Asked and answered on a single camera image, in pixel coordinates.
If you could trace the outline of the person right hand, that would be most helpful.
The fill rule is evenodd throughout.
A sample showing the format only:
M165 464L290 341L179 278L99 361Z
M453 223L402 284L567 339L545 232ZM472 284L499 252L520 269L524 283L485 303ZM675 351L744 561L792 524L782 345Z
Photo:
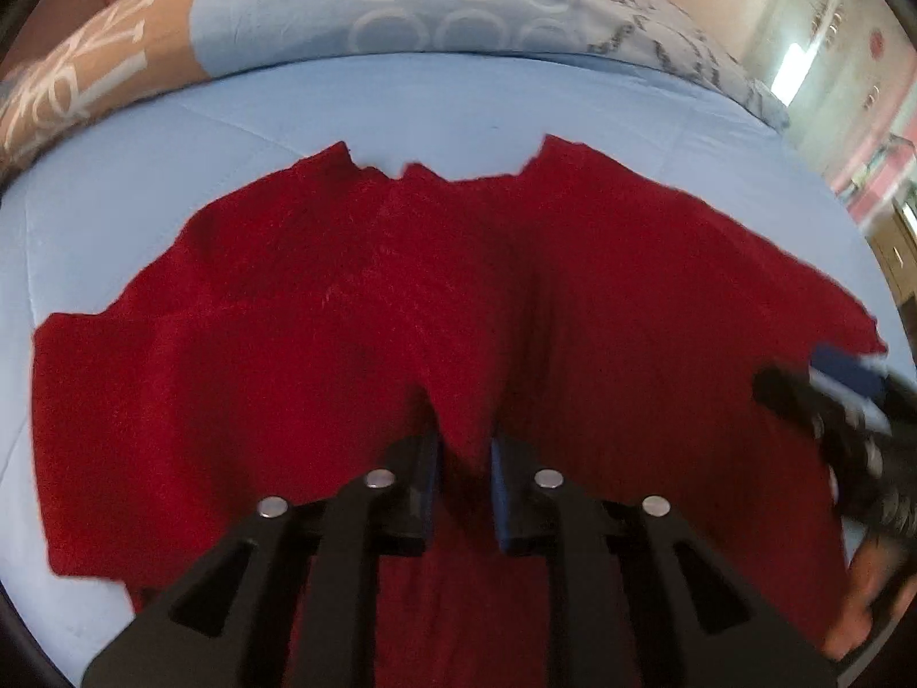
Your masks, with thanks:
M906 484L853 466L830 466L834 509L863 536L847 568L839 615L822 652L844 662L883 626L900 621L915 598L915 495Z

